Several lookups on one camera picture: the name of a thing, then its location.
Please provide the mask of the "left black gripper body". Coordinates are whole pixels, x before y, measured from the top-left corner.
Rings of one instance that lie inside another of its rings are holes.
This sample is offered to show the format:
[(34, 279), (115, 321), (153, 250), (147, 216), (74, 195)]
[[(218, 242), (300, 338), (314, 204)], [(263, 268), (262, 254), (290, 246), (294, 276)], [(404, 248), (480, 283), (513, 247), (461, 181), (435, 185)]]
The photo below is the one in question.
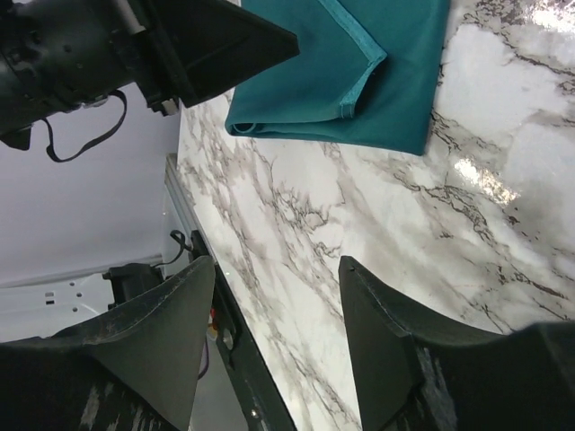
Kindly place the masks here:
[(3, 1), (1, 141), (31, 146), (34, 123), (95, 107), (135, 84), (164, 116), (179, 101), (157, 46), (147, 1)]

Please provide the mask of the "teal cloth napkin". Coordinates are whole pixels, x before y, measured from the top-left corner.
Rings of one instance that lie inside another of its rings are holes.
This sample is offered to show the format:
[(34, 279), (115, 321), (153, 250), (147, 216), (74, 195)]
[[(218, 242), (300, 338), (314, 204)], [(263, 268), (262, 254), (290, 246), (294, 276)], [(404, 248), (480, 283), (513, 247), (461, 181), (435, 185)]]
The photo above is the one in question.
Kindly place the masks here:
[(233, 136), (424, 153), (447, 0), (246, 1), (300, 52), (234, 89)]

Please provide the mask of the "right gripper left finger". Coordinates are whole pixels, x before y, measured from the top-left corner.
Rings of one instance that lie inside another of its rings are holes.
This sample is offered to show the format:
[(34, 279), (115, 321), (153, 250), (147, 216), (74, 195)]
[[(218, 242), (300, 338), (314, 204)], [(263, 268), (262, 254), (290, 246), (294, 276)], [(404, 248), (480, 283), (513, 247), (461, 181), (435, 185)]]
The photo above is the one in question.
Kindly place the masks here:
[(186, 430), (215, 285), (210, 257), (48, 338), (1, 346), (3, 430)]

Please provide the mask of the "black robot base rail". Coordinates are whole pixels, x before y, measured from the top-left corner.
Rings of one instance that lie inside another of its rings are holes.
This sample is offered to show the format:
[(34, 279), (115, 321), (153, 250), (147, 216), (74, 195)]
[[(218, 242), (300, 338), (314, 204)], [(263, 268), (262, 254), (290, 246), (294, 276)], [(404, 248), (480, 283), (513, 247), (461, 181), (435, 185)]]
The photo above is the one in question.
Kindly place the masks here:
[(249, 430), (294, 430), (293, 418), (218, 262), (210, 310), (216, 346)]

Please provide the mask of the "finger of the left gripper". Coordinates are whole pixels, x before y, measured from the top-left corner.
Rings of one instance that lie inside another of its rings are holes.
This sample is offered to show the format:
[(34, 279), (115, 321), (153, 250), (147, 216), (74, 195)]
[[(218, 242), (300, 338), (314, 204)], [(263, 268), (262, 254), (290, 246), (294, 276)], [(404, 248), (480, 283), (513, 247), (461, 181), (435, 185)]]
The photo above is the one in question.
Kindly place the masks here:
[(150, 37), (189, 108), (299, 54), (297, 36), (229, 1), (149, 1)]

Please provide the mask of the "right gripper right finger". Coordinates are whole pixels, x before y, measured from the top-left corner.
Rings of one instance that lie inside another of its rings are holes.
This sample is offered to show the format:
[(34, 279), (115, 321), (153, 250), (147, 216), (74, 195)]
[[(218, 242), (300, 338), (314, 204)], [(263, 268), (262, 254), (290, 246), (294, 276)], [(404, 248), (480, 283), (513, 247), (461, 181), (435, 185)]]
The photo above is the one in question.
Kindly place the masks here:
[(480, 330), (393, 289), (350, 256), (339, 280), (364, 429), (573, 429), (572, 323)]

